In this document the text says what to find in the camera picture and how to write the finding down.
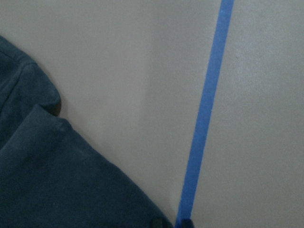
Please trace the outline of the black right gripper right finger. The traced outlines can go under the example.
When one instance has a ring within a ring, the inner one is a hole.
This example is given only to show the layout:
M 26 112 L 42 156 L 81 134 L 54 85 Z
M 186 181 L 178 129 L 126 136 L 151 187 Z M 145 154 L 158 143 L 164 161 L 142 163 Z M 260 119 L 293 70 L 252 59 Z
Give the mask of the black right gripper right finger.
M 183 219 L 181 221 L 182 228 L 194 228 L 193 221 L 191 219 Z

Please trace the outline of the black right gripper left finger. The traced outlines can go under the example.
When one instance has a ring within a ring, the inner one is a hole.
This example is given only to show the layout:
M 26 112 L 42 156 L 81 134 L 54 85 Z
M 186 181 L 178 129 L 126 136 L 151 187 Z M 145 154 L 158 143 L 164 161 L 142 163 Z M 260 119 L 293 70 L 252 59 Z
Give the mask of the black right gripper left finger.
M 164 220 L 162 218 L 154 218 L 150 221 L 150 228 L 164 228 Z

